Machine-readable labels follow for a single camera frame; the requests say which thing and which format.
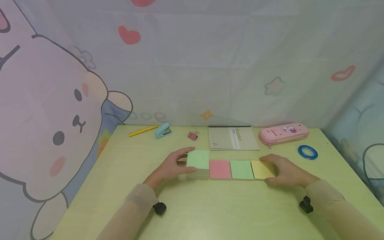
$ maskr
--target hand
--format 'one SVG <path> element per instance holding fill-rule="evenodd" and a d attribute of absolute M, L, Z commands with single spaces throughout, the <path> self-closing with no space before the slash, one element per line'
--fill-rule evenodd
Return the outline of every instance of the hand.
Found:
<path fill-rule="evenodd" d="M 320 178 L 299 168 L 287 158 L 280 157 L 279 155 L 269 154 L 261 157 L 260 161 L 271 162 L 279 169 L 279 175 L 277 177 L 265 179 L 265 181 L 271 185 L 300 186 L 306 188 L 315 181 L 320 180 Z"/>
<path fill-rule="evenodd" d="M 196 171 L 195 167 L 180 167 L 179 165 L 185 164 L 185 162 L 179 161 L 182 158 L 187 157 L 187 152 L 195 150 L 194 147 L 185 147 L 172 152 L 168 157 L 156 168 L 151 175 L 143 182 L 147 184 L 153 190 L 156 191 L 162 181 L 166 179 L 172 179 L 180 174 L 188 174 Z"/>

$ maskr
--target stack of sticky notes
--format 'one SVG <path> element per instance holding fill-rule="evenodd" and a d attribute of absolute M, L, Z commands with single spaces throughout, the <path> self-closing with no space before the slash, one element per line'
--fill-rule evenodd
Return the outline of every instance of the stack of sticky notes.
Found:
<path fill-rule="evenodd" d="M 251 161 L 253 177 L 256 180 L 264 180 L 268 177 L 276 177 L 273 163 L 262 161 Z"/>
<path fill-rule="evenodd" d="M 253 180 L 253 172 L 250 161 L 231 161 L 232 179 Z"/>
<path fill-rule="evenodd" d="M 209 175 L 211 179 L 215 180 L 231 180 L 232 175 L 229 161 L 209 161 Z"/>
<path fill-rule="evenodd" d="M 194 150 L 189 152 L 187 167 L 196 168 L 196 172 L 187 174 L 188 179 L 209 179 L 209 151 Z"/>

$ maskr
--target stapler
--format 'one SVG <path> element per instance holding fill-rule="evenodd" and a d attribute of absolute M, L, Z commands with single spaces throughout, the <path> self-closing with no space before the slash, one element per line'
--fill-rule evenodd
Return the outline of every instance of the stapler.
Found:
<path fill-rule="evenodd" d="M 157 139 L 168 136 L 170 134 L 172 134 L 172 130 L 169 128 L 169 124 L 167 122 L 161 125 L 155 132 Z"/>

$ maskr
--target tabletop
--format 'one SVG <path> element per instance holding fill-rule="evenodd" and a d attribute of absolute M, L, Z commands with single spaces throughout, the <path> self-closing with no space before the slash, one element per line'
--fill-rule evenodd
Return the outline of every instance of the tabletop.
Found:
<path fill-rule="evenodd" d="M 173 134 L 156 139 L 155 130 L 131 138 L 140 126 L 118 126 L 84 184 L 53 233 L 51 240 L 94 240 L 123 204 L 127 194 L 179 148 L 209 150 L 207 127 L 196 127 L 196 141 L 187 138 L 193 127 L 173 127 Z M 372 195 L 320 129 L 307 138 L 259 151 L 210 151 L 210 159 L 257 160 L 269 153 L 287 157 L 301 168 L 326 179 L 350 203 L 384 230 L 384 208 Z M 316 160 L 302 158 L 297 149 L 309 145 Z M 338 239 L 315 212 L 298 206 L 305 196 L 299 187 L 269 187 L 264 181 L 191 180 L 185 175 L 164 183 L 158 199 L 167 205 L 160 217 L 151 211 L 136 239 Z"/>

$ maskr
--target black clip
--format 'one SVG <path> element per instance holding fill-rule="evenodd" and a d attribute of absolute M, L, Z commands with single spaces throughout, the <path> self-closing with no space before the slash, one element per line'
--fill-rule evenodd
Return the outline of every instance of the black clip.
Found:
<path fill-rule="evenodd" d="M 155 205 L 153 205 L 153 209 L 155 210 L 155 213 L 157 215 L 161 216 L 167 210 L 167 206 L 162 202 L 158 202 Z"/>
<path fill-rule="evenodd" d="M 303 198 L 303 200 L 300 202 L 299 206 L 307 214 L 313 212 L 313 207 L 311 206 L 311 199 L 307 196 L 305 196 Z"/>

